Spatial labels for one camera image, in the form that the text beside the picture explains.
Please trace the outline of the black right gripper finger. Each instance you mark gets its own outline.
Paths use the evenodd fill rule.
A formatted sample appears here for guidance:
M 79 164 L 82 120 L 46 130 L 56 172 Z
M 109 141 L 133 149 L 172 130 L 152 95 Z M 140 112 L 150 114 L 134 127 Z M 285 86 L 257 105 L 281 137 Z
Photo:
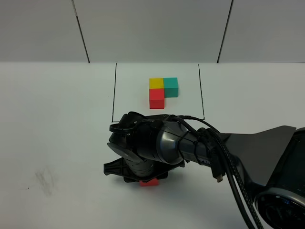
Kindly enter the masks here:
M 112 162 L 105 163 L 103 165 L 103 172 L 106 176 L 108 175 L 117 175 L 117 176 L 125 176 L 126 175 L 126 163 L 123 157 L 116 159 Z

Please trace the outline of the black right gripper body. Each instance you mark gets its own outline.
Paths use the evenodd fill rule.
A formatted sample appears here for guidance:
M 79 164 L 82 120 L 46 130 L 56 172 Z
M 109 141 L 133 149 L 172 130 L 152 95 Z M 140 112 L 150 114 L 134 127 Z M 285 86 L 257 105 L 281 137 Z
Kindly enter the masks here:
M 134 162 L 124 158 L 124 162 L 130 170 L 130 174 L 128 176 L 123 176 L 123 179 L 126 183 L 140 181 L 148 183 L 153 179 L 166 179 L 168 177 L 169 171 L 177 167 L 185 166 L 184 160 L 175 165 L 152 161 L 148 159 L 144 159 L 141 162 Z

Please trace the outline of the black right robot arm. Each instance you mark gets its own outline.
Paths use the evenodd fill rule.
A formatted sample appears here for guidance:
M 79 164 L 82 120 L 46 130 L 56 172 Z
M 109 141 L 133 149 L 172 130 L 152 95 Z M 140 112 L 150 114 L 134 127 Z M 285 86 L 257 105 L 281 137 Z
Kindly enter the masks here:
M 207 122 L 194 129 L 189 115 L 124 114 L 109 127 L 108 147 L 119 159 L 105 175 L 148 183 L 195 162 L 227 177 L 248 228 L 305 226 L 305 130 L 280 126 L 256 134 L 221 133 Z

